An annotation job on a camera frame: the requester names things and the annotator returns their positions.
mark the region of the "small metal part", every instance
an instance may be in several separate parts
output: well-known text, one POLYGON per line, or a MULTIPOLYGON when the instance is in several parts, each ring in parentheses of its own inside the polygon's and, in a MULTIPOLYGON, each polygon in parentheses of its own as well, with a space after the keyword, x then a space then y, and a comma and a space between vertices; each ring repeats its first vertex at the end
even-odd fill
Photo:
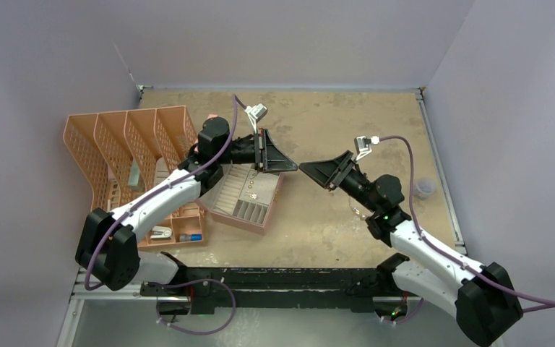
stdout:
POLYGON ((357 163, 360 159, 371 153, 371 145, 379 144, 379 137, 372 136, 357 136, 354 138, 354 146, 356 147, 356 159, 354 162, 357 163))
POLYGON ((246 190, 246 195, 253 200, 256 200, 258 198, 258 195, 256 195, 256 193, 250 192, 249 190, 246 190))

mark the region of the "white wall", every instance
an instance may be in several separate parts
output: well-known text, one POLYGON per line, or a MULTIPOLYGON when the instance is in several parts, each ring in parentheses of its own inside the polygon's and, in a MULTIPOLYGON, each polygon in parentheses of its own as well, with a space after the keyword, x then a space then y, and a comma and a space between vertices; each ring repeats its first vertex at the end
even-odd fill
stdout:
POLYGON ((60 332, 91 198, 62 141, 67 114, 136 101, 95 11, 73 3, 0 1, 0 346, 54 346, 60 332))
POLYGON ((100 0, 137 84, 420 87, 473 0, 100 0))
MULTIPOLYGON (((555 1, 476 1, 426 105, 468 250, 555 299, 555 1)), ((555 346, 555 309, 507 344, 555 346)))

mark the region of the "small plastic container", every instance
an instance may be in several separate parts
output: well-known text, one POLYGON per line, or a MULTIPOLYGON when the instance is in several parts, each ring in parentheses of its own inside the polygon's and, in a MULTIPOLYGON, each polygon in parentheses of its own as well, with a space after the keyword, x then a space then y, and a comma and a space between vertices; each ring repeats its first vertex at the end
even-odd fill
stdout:
POLYGON ((437 186, 435 181, 429 177, 423 177, 414 182, 413 185, 413 196, 419 198, 420 200, 426 200, 431 195, 435 194, 437 186))
POLYGON ((201 234, 180 234, 180 242, 201 241, 203 236, 201 234))

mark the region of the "divided organizer box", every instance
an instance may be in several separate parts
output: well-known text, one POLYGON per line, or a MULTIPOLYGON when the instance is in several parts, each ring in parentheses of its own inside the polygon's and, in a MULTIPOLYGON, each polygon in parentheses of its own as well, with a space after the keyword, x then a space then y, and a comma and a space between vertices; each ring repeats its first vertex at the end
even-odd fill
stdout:
POLYGON ((224 177, 198 201, 216 222, 252 231, 267 232, 283 173, 258 173, 253 165, 223 166, 224 177))
MULTIPOLYGON (((131 202, 162 182, 197 139, 186 106, 75 114, 69 116, 64 142, 92 189, 90 210, 105 211, 131 202)), ((203 211, 189 203, 159 223, 169 237, 152 239, 140 249, 205 242, 203 211), (180 235, 201 235, 182 241, 180 235)))

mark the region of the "clear plastic cup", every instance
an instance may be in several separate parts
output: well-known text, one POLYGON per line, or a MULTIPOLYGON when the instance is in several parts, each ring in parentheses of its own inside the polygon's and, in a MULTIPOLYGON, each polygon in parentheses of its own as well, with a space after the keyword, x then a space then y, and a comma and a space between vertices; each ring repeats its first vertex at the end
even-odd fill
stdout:
POLYGON ((413 196, 420 200, 428 199, 436 190, 435 181, 429 177, 422 177, 413 184, 413 196))

